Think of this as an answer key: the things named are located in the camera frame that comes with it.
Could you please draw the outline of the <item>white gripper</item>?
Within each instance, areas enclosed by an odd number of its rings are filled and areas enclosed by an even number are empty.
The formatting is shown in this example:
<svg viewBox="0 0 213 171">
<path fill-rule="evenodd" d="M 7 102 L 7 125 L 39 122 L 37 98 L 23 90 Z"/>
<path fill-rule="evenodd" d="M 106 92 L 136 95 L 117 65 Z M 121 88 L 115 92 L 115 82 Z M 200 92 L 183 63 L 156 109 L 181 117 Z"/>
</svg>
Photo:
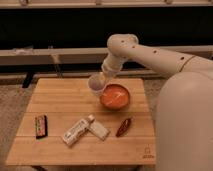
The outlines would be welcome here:
<svg viewBox="0 0 213 171">
<path fill-rule="evenodd" d="M 100 86 L 105 87 L 109 82 L 108 77 L 115 77 L 122 70 L 126 61 L 125 57 L 117 57 L 109 53 L 101 65 L 102 72 L 98 76 Z"/>
</svg>

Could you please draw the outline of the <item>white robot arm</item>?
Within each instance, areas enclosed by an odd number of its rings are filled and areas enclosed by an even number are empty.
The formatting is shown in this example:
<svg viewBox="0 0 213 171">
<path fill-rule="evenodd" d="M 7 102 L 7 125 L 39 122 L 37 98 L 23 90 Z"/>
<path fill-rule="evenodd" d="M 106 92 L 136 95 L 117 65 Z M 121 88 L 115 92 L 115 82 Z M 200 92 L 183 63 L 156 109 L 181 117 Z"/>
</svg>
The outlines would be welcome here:
<svg viewBox="0 0 213 171">
<path fill-rule="evenodd" d="M 110 36 L 107 48 L 105 76 L 131 59 L 167 78 L 156 107 L 156 171 L 213 171 L 213 61 L 141 45 L 133 34 Z"/>
</svg>

